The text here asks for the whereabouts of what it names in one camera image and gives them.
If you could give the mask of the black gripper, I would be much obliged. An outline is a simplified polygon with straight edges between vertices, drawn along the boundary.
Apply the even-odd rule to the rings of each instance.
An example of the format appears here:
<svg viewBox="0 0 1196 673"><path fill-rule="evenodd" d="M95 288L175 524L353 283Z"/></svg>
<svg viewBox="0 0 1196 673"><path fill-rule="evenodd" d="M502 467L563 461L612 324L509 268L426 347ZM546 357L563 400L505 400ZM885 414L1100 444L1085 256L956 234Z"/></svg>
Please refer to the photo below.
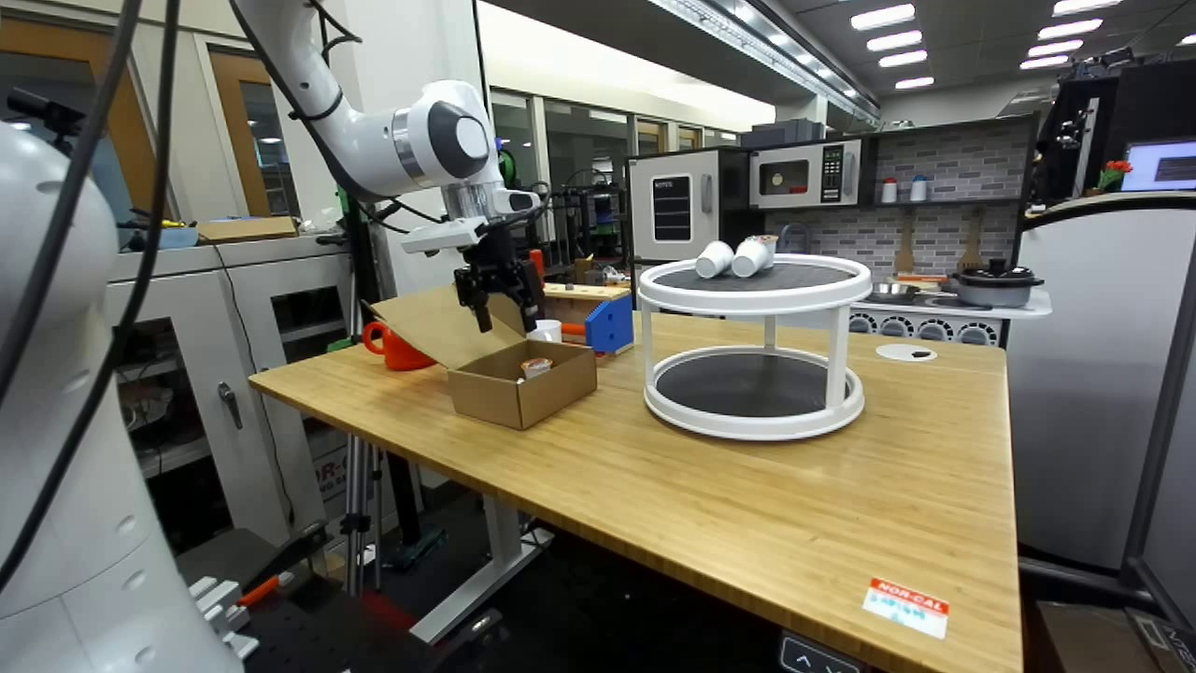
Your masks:
<svg viewBox="0 0 1196 673"><path fill-rule="evenodd" d="M478 334L493 329L489 297L509 297L520 308L524 334L538 329L541 288L505 226L487 226L482 241L462 247L462 268L454 272L454 298L469 309Z"/></svg>

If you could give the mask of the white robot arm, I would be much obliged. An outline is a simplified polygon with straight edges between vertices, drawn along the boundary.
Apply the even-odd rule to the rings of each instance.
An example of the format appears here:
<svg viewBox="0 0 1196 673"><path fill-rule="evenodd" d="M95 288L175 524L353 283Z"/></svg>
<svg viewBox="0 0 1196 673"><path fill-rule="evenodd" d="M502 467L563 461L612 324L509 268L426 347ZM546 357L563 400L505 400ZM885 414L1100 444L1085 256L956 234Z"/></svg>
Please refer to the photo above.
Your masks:
<svg viewBox="0 0 1196 673"><path fill-rule="evenodd" d="M406 231L402 249L462 256L450 288L482 334L493 329L493 297L513 298L520 322L534 324L541 290L529 261L509 241L520 208L497 167L482 90L439 77L402 107L362 113L323 60L322 30L333 25L333 15L322 0L232 0L232 10L335 182L362 202L435 192L443 218Z"/></svg>

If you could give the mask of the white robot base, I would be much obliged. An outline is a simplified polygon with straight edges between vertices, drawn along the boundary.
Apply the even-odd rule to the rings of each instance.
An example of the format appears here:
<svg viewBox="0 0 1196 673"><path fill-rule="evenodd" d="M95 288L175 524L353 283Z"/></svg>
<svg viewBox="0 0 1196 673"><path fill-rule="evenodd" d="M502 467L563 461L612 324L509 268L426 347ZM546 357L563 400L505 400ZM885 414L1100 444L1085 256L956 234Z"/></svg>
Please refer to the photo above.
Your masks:
<svg viewBox="0 0 1196 673"><path fill-rule="evenodd" d="M33 130L0 127L0 329L31 288L65 157ZM113 343L103 288L119 242L85 182L51 288L0 400L0 552L11 552L92 375ZM0 591L0 673L237 673L184 585L156 524L114 389Z"/></svg>

